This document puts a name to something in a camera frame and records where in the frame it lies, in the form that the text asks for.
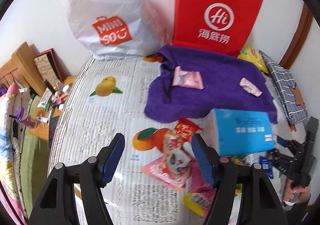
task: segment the white wall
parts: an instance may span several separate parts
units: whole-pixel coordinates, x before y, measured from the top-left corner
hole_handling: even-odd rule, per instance
[[[310,32],[290,71],[299,85],[309,116],[320,119],[320,27],[313,19]],[[313,204],[320,193],[320,131],[316,136],[314,156],[318,159],[311,179]]]
[[[174,0],[151,2],[172,32]],[[248,44],[279,61],[298,25],[301,9],[301,0],[264,0]],[[0,65],[24,41],[34,44],[39,51],[54,48],[66,74],[77,74],[89,54],[73,37],[60,0],[12,3],[0,21]]]

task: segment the white plastic bag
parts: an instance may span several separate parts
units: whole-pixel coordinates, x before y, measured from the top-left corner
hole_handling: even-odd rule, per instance
[[[165,30],[148,0],[67,0],[77,40],[102,59],[147,56],[164,45]]]

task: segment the bedsheet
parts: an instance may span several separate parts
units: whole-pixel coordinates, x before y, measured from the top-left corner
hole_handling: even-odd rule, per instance
[[[187,209],[182,202],[188,193],[190,181],[183,191],[177,192],[163,183],[145,175],[141,168],[161,156],[153,148],[137,151],[132,146],[132,138],[146,128],[173,129],[174,123],[162,124],[147,118],[144,107],[149,84],[160,75],[159,63],[146,62],[141,58],[114,61],[95,61],[90,56],[83,65],[59,118],[49,158],[48,174],[58,162],[68,165],[82,163],[95,156],[107,146],[117,132],[124,134],[126,146],[111,183],[102,194],[107,209],[115,225],[138,225],[143,223],[202,224],[204,219]],[[100,88],[112,80],[107,96],[96,96]],[[267,86],[272,93],[272,82]],[[279,123],[273,125],[274,132],[284,139],[292,136],[281,116],[282,107],[277,107]],[[202,124],[201,119],[192,119]],[[254,161],[259,155],[252,156]],[[272,183],[281,197],[281,180],[275,170]],[[76,201],[81,224],[86,224],[84,210]],[[234,201],[231,224],[236,223],[240,200]]]

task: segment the wooden headboard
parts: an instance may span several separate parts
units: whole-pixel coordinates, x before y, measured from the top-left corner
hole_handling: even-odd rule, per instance
[[[46,87],[33,61],[36,56],[36,51],[26,42],[20,45],[11,59],[0,68],[0,84],[8,88],[13,82],[19,82],[23,87],[32,87],[42,96]]]

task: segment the yellow fruit print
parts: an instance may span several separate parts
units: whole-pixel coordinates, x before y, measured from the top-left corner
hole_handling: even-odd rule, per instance
[[[116,87],[116,78],[107,76],[96,86],[95,91],[90,94],[90,97],[94,95],[105,97],[111,93],[122,94],[123,92]]]

